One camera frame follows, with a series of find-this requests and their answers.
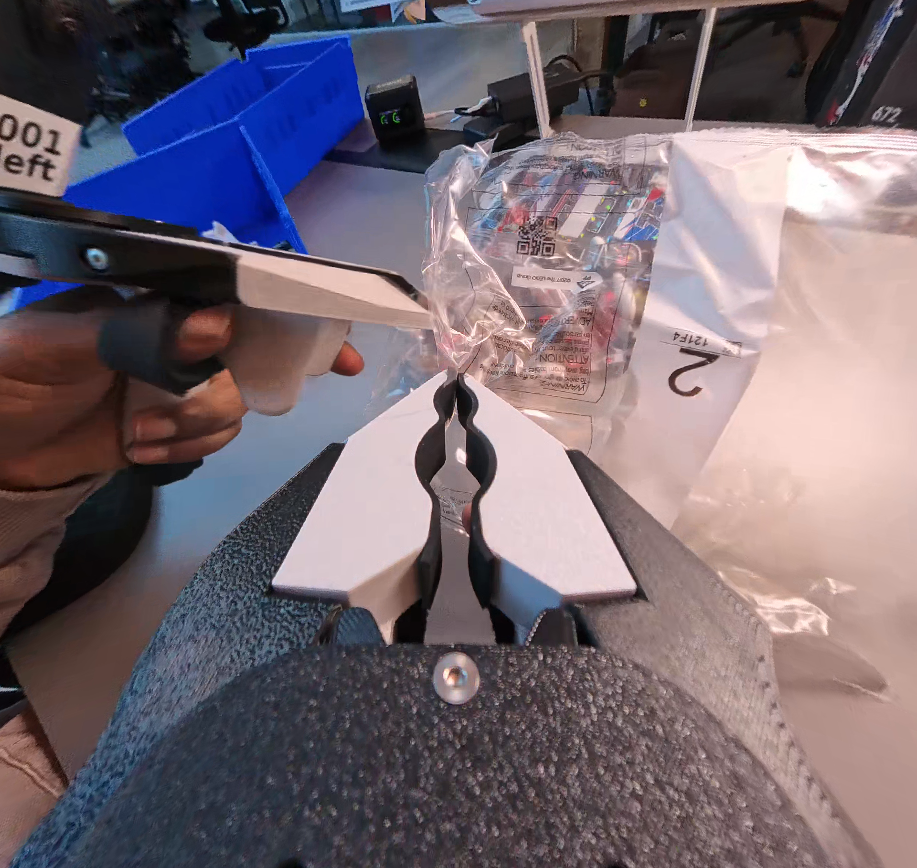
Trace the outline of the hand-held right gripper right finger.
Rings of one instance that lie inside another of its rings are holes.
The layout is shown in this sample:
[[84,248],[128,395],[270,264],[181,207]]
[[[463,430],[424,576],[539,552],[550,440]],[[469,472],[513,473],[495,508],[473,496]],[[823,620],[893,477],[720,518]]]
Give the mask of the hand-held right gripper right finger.
[[634,599],[636,578],[564,444],[473,378],[458,378],[470,504],[469,578],[513,627],[545,610]]

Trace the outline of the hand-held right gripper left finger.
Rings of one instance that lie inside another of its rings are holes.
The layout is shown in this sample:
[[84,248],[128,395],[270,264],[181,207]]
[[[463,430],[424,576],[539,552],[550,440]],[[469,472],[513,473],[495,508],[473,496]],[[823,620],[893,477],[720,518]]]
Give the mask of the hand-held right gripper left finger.
[[363,609],[422,643],[442,572],[433,480],[456,380],[435,375],[352,434],[271,581],[275,594]]

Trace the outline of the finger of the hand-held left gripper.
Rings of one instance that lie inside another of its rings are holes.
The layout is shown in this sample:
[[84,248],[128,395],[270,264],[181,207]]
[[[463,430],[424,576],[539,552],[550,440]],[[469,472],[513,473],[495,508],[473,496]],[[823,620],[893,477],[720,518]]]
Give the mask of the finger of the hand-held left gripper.
[[425,297],[392,271],[263,248],[234,248],[233,255],[235,294],[249,308],[433,329]]

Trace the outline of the blue bin with white tag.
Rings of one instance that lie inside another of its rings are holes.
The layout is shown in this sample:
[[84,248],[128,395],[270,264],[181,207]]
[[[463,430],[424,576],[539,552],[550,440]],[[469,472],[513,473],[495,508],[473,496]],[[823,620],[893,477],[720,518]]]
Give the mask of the blue bin with white tag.
[[226,123],[137,157],[67,188],[64,201],[114,215],[209,232],[221,224],[236,240],[307,249],[281,188],[246,130]]

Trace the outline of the white labelled clear plastic bag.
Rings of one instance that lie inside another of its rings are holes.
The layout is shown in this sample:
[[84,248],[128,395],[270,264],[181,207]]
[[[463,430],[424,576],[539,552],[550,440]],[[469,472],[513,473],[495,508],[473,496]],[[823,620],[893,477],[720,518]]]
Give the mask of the white labelled clear plastic bag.
[[736,587],[792,687],[915,680],[915,134],[565,132],[424,194],[434,332],[368,418],[465,372]]

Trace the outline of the black lego set box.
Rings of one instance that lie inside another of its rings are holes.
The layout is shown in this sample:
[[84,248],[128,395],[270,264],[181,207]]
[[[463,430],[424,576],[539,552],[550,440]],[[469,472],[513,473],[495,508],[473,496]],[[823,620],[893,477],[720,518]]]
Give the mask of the black lego set box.
[[805,121],[916,128],[916,0],[848,0],[812,67]]

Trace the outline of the person's left hand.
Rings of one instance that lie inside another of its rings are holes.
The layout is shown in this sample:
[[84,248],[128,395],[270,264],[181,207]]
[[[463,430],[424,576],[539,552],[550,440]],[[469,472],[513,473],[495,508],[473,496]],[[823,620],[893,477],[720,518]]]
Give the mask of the person's left hand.
[[72,289],[2,318],[1,485],[48,490],[130,464],[201,460],[239,434],[246,407],[226,371],[177,404],[125,410],[125,381],[100,360],[112,289]]

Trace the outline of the black power bank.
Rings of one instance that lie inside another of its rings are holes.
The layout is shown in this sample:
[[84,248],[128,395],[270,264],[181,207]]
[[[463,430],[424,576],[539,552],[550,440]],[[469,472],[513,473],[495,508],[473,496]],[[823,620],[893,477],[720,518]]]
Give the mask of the black power bank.
[[426,134],[416,76],[407,74],[366,87],[364,104],[380,147],[393,149]]

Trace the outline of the large blue plastic bin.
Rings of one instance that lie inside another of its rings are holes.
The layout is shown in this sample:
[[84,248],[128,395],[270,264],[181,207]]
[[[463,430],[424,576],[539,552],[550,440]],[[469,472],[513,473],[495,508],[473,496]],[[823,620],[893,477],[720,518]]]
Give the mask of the large blue plastic bin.
[[347,35],[252,49],[123,125],[136,155],[229,124],[281,186],[307,174],[364,117]]

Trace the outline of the group of black office chairs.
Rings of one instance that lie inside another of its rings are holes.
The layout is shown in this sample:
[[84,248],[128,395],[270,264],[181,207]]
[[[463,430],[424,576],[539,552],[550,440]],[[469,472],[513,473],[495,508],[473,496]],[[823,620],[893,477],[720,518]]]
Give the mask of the group of black office chairs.
[[281,0],[109,0],[93,102],[110,121],[153,106],[291,25]]

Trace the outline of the black power adapter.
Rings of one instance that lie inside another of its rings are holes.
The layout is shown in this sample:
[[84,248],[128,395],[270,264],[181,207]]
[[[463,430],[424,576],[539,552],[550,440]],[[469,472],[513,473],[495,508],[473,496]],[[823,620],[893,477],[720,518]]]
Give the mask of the black power adapter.
[[[566,62],[553,63],[544,72],[547,120],[558,117],[579,99],[580,73]],[[492,150],[517,148],[539,132],[531,77],[519,73],[489,83],[483,102],[471,108],[462,129],[462,141],[474,147],[492,141]]]

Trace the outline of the metal rod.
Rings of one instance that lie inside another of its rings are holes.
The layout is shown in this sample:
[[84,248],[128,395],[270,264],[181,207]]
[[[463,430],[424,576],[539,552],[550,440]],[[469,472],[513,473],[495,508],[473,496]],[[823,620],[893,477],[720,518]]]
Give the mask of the metal rod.
[[685,132],[690,132],[693,129],[696,107],[698,98],[700,96],[700,90],[703,84],[706,62],[709,55],[717,16],[718,8],[716,7],[706,9],[704,12],[704,21],[696,49],[692,79],[684,113],[683,130]]
[[537,27],[534,21],[521,24],[522,41],[528,62],[533,105],[540,138],[547,139],[554,135],[551,126],[551,116],[547,100],[544,65],[541,56]]

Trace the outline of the brown cardboard box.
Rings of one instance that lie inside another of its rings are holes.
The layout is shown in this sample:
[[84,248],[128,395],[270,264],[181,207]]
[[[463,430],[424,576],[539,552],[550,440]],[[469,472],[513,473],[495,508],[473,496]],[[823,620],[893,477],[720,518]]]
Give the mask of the brown cardboard box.
[[614,77],[610,115],[682,119],[689,101],[697,44],[671,39],[637,48]]

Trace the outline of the person's tan trousers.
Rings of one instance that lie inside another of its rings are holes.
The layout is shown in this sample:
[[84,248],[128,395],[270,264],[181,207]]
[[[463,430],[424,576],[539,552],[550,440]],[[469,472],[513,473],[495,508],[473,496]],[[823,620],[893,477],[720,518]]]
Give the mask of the person's tan trousers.
[[3,851],[16,851],[57,804],[68,780],[25,703],[1,729],[1,837]]

